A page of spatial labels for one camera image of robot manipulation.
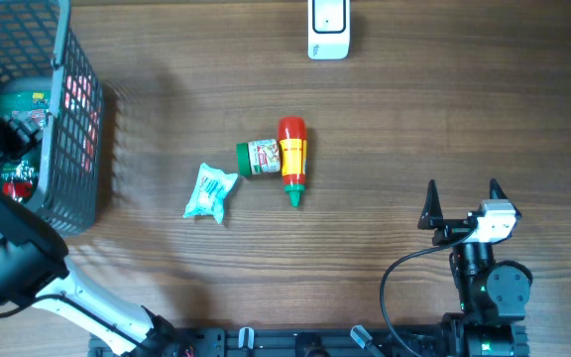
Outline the red sauce bottle green cap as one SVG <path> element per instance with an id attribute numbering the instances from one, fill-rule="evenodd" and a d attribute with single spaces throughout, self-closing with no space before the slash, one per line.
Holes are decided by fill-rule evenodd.
<path id="1" fill-rule="evenodd" d="M 279 122 L 278 144 L 282 155 L 282 178 L 290 205 L 299 207 L 305 192 L 307 130 L 300 117 L 285 117 Z"/>

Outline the green lid spice jar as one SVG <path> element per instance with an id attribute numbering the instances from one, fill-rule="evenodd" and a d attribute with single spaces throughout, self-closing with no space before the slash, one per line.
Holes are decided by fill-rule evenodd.
<path id="1" fill-rule="evenodd" d="M 281 170 L 282 161 L 276 139 L 264 139 L 236 145 L 239 173 L 244 177 L 274 174 Z"/>

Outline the pale teal tissue packet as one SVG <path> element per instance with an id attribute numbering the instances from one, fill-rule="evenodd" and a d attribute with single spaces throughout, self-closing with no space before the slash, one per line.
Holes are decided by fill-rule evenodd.
<path id="1" fill-rule="evenodd" d="M 221 224 L 225 216 L 224 201 L 238 177 L 237 174 L 226 174 L 222 170 L 202 163 L 183 218 L 212 216 L 218 224 Z"/>

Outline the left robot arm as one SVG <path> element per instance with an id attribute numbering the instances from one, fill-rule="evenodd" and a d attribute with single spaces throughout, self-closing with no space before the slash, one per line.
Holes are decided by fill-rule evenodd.
<path id="1" fill-rule="evenodd" d="M 0 124 L 0 161 L 7 154 Z M 24 205 L 0 191 L 0 305 L 29 307 L 87 330 L 117 356 L 191 356 L 189 338 L 159 315 L 116 297 L 80 271 L 64 240 Z"/>

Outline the green 3M gloves packet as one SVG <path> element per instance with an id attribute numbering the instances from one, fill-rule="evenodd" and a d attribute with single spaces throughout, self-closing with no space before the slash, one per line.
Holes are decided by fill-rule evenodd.
<path id="1" fill-rule="evenodd" d="M 39 136 L 48 125 L 51 95 L 48 91 L 13 91 L 0 95 L 0 116 L 9 116 L 20 124 L 28 124 Z M 20 203 L 27 203 L 39 182 L 42 142 L 20 159 L 4 164 L 0 170 L 0 189 Z"/>

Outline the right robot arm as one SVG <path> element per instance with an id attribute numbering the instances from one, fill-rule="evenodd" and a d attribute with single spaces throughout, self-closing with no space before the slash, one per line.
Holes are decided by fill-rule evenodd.
<path id="1" fill-rule="evenodd" d="M 417 223 L 432 230 L 432 244 L 451 250 L 449 266 L 460 299 L 459 313 L 441 322 L 446 356 L 523 357 L 530 354 L 525 327 L 533 275 L 512 260 L 498 262 L 494 246 L 510 239 L 521 213 L 498 182 L 489 197 L 465 218 L 443 216 L 437 186 L 431 180 Z"/>

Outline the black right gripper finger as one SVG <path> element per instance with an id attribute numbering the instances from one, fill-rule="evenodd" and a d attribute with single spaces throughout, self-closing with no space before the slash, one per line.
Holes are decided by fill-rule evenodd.
<path id="1" fill-rule="evenodd" d="M 490 199 L 507 200 L 514 208 L 514 216 L 516 218 L 521 218 L 520 211 L 516 208 L 516 206 L 506 196 L 506 194 L 504 193 L 504 191 L 502 190 L 501 186 L 499 185 L 498 181 L 495 178 L 492 178 L 490 180 L 489 195 L 490 195 Z"/>
<path id="2" fill-rule="evenodd" d="M 443 226 L 444 218 L 436 181 L 431 179 L 427 186 L 426 199 L 418 219 L 417 228 L 420 230 L 435 230 Z"/>

